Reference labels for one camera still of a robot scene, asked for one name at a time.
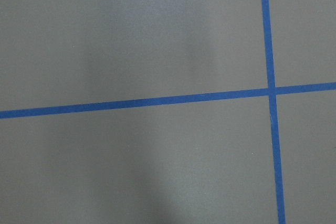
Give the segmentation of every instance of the blue line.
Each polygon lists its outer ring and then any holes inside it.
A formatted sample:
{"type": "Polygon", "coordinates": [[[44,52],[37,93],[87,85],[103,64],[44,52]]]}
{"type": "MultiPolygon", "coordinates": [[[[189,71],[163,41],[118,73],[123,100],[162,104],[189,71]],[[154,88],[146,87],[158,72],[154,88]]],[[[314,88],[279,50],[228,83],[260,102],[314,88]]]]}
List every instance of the blue line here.
{"type": "Polygon", "coordinates": [[[281,152],[279,140],[279,126],[278,126],[278,110],[277,97],[275,85],[275,72],[272,48],[272,34],[270,22],[269,0],[261,0],[263,11],[263,25],[264,25],[264,40],[265,40],[265,54],[267,67],[267,82],[269,89],[269,112],[271,122],[271,136],[273,148],[273,163],[275,173],[275,186],[278,208],[278,222],[279,224],[286,223],[285,217],[285,202],[284,202],[284,187],[282,184],[282,168],[281,168],[281,152]]]}
{"type": "Polygon", "coordinates": [[[250,89],[250,90],[227,91],[227,92],[207,93],[207,94],[179,95],[175,97],[148,98],[148,99],[138,99],[128,101],[100,102],[100,103],[54,106],[54,107],[35,108],[35,109],[9,110],[9,111],[0,111],[0,119],[21,118],[25,116],[76,113],[85,111],[115,110],[115,109],[135,108],[144,106],[215,101],[215,100],[226,100],[235,98],[262,97],[267,95],[268,95],[268,89],[250,89]]]}
{"type": "Polygon", "coordinates": [[[298,85],[290,87],[277,87],[276,94],[305,93],[324,90],[336,90],[336,82],[298,85]]]}

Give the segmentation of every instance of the vertical blue tape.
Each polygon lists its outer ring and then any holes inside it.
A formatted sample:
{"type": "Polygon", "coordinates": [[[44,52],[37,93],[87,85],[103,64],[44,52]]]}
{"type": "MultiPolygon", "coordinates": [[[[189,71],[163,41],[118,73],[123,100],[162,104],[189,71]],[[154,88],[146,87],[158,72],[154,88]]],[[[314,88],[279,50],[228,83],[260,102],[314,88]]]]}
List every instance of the vertical blue tape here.
{"type": "Polygon", "coordinates": [[[269,0],[261,0],[263,11],[263,25],[264,25],[264,40],[265,40],[265,54],[267,67],[267,82],[269,90],[269,112],[271,121],[271,136],[273,149],[273,163],[275,172],[275,186],[278,208],[278,222],[279,224],[286,223],[285,217],[285,202],[284,202],[284,187],[282,184],[282,168],[281,168],[281,153],[280,153],[280,139],[278,126],[278,110],[277,97],[275,85],[275,71],[272,48],[272,34],[270,22],[269,0]]]}

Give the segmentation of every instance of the blue tape line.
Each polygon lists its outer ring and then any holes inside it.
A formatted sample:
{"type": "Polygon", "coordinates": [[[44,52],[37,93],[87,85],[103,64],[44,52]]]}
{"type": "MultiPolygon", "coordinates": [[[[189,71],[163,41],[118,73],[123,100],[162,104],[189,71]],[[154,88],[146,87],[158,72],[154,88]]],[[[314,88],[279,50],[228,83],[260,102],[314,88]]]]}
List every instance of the blue tape line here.
{"type": "Polygon", "coordinates": [[[298,85],[290,87],[277,87],[276,94],[293,94],[325,90],[336,90],[336,82],[298,85]]]}
{"type": "Polygon", "coordinates": [[[269,0],[261,0],[263,11],[263,25],[264,25],[264,40],[265,40],[265,54],[267,67],[267,82],[269,89],[269,112],[271,122],[271,136],[273,149],[273,163],[275,173],[275,186],[278,208],[278,222],[279,224],[286,223],[285,217],[285,202],[284,202],[284,187],[282,184],[282,168],[281,168],[281,153],[279,140],[279,126],[278,126],[278,111],[277,111],[277,97],[275,85],[275,72],[272,48],[272,34],[270,22],[269,0]]]}
{"type": "Polygon", "coordinates": [[[128,101],[100,102],[100,103],[76,104],[76,105],[46,107],[46,108],[35,108],[35,109],[9,110],[9,111],[0,111],[0,119],[21,118],[25,116],[76,113],[85,111],[115,110],[115,109],[135,108],[144,106],[215,101],[215,100],[226,100],[235,98],[262,97],[267,95],[268,95],[268,89],[250,89],[250,90],[227,91],[227,92],[207,93],[207,94],[179,95],[175,97],[148,98],[148,99],[138,99],[128,101]]]}

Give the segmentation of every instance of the gray floor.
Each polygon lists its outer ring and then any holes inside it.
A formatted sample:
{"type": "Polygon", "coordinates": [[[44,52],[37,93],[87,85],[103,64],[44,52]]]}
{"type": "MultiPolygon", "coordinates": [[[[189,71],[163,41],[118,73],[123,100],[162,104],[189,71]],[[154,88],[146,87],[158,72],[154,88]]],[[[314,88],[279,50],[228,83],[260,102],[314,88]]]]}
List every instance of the gray floor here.
{"type": "MultiPolygon", "coordinates": [[[[277,86],[336,82],[335,10],[270,0],[277,86]]],[[[266,88],[262,24],[260,0],[0,0],[0,111],[266,88]]],[[[277,96],[287,224],[336,222],[335,98],[277,96]]],[[[3,119],[0,141],[0,223],[278,223],[267,97],[3,119]]]]}

